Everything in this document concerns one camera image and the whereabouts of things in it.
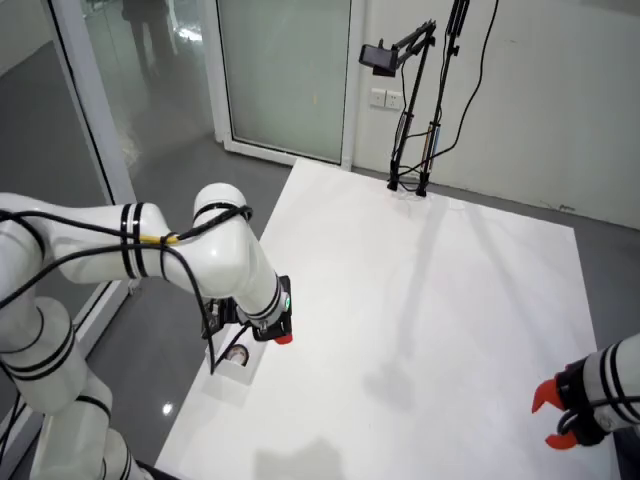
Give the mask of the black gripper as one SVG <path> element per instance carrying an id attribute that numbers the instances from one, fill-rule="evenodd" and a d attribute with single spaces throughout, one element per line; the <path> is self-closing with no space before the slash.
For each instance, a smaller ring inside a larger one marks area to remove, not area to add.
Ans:
<path id="1" fill-rule="evenodd" d="M 549 404 L 567 414 L 559 421 L 557 433 L 545 439 L 552 449 L 595 446 L 607 435 L 594 418 L 594 409 L 586 394 L 584 364 L 577 361 L 567 365 L 555 378 L 543 381 L 535 390 L 532 413 Z"/>
<path id="2" fill-rule="evenodd" d="M 253 338 L 258 342 L 275 341 L 279 345 L 288 345 L 293 341 L 292 330 L 292 289 L 289 276 L 278 278 L 280 293 L 273 311 L 272 323 L 251 321 Z"/>

